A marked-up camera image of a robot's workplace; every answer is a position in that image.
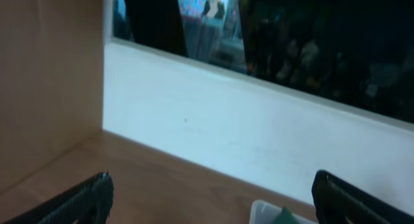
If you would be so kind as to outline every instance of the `plastic container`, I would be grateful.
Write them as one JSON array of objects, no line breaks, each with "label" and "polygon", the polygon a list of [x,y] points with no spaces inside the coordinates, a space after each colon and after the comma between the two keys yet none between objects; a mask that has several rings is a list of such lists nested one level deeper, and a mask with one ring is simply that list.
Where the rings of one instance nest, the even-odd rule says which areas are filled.
[{"label": "plastic container", "polygon": [[[250,224],[271,224],[281,212],[281,208],[267,203],[266,201],[254,201],[250,213]],[[301,216],[295,214],[293,214],[293,216],[300,224],[314,224],[314,222]]]}]

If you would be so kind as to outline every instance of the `wall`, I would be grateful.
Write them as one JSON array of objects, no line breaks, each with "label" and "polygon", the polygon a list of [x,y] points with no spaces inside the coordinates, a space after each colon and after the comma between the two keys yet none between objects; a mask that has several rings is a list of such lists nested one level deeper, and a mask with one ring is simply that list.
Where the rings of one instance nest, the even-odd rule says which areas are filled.
[{"label": "wall", "polygon": [[102,0],[0,0],[0,192],[102,125]]},{"label": "wall", "polygon": [[104,64],[108,131],[306,203],[325,169],[414,214],[412,125],[117,40]]}]

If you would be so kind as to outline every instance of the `wooden panel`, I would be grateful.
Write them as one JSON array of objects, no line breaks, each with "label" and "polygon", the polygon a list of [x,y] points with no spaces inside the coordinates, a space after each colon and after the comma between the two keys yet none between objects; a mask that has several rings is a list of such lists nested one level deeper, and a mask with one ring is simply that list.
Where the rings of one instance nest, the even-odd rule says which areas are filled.
[{"label": "wooden panel", "polygon": [[315,220],[313,207],[103,132],[1,195],[0,221],[104,171],[115,187],[108,223],[248,223],[256,199]]},{"label": "wooden panel", "polygon": [[102,125],[102,0],[0,0],[0,191]]}]

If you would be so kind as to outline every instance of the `green item in container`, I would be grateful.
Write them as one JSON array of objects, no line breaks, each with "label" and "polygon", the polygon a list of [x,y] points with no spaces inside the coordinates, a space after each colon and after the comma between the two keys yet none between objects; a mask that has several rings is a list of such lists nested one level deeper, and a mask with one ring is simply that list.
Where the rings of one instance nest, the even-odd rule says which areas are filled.
[{"label": "green item in container", "polygon": [[300,224],[293,214],[287,209],[283,208],[282,212],[276,217],[272,224]]}]

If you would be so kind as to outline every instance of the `white wall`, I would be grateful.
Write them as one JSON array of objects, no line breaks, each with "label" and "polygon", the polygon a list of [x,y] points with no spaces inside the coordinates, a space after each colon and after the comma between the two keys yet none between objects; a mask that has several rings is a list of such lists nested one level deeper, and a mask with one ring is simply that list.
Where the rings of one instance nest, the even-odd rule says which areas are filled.
[{"label": "white wall", "polygon": [[325,169],[414,214],[403,122],[119,41],[103,107],[106,130],[300,201]]}]

